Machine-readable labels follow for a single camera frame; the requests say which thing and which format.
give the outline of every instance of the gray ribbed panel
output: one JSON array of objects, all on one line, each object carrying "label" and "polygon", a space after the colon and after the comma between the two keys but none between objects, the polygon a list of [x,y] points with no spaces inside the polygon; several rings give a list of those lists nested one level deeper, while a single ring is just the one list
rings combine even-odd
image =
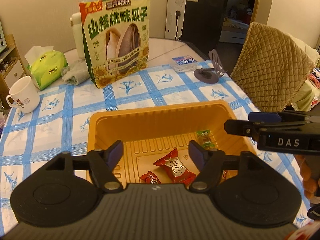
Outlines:
[{"label": "gray ribbed panel", "polygon": [[283,240],[295,226],[258,229],[221,215],[206,195],[182,184],[129,184],[119,194],[105,195],[86,218],[59,228],[20,223],[4,240]]}]

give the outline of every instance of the gray towel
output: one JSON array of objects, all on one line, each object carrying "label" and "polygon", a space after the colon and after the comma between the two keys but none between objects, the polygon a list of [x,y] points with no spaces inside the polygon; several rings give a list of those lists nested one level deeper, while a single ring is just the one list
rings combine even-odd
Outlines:
[{"label": "gray towel", "polygon": [[72,85],[79,85],[90,78],[85,59],[77,60],[61,69],[62,80]]}]

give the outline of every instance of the hand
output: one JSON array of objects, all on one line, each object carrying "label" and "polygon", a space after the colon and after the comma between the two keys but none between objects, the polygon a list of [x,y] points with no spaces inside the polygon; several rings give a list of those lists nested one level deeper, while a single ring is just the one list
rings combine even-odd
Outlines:
[{"label": "hand", "polygon": [[295,158],[298,165],[300,166],[300,175],[302,176],[304,195],[307,199],[310,200],[320,186],[320,179],[318,181],[315,181],[311,178],[311,169],[306,164],[304,155],[295,155]]}]

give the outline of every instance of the wooden cabinet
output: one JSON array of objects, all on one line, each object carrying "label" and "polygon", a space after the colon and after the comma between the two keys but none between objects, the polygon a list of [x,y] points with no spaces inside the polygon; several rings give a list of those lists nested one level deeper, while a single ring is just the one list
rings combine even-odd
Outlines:
[{"label": "wooden cabinet", "polygon": [[5,99],[6,96],[9,95],[9,89],[19,78],[26,75],[26,70],[17,50],[13,35],[9,34],[8,36],[5,36],[5,40],[8,49],[0,54],[0,61],[1,59],[5,60],[11,57],[16,58],[9,64],[8,69],[0,74],[0,99],[4,108],[9,108]]}]

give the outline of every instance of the white thermos bottle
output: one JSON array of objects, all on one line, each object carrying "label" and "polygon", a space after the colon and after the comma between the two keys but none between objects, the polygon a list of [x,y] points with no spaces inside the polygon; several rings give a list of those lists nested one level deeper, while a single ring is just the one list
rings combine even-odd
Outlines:
[{"label": "white thermos bottle", "polygon": [[85,58],[82,36],[81,13],[74,13],[70,18],[70,23],[73,31],[73,37],[76,42],[78,56],[79,58]]}]

